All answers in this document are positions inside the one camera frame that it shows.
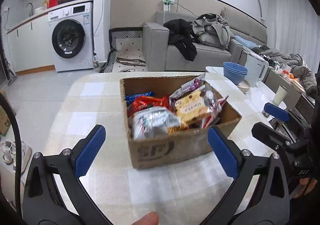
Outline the person's right hand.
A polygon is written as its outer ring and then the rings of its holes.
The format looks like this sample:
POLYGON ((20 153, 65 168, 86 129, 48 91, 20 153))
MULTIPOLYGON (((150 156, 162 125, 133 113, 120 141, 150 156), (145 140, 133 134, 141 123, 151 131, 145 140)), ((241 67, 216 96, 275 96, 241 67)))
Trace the person's right hand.
POLYGON ((311 192, 315 185, 317 184, 317 180, 314 178, 302 178, 299 180, 299 185, 291 194, 291 198, 299 198, 300 196, 304 196, 311 192))

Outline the person's left hand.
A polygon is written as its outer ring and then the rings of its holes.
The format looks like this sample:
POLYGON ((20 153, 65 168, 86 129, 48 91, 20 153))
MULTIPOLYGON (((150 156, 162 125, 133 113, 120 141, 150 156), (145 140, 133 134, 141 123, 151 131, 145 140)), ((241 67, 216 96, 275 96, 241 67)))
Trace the person's left hand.
POLYGON ((158 225, 159 215, 156 212, 150 212, 134 222, 132 225, 158 225))

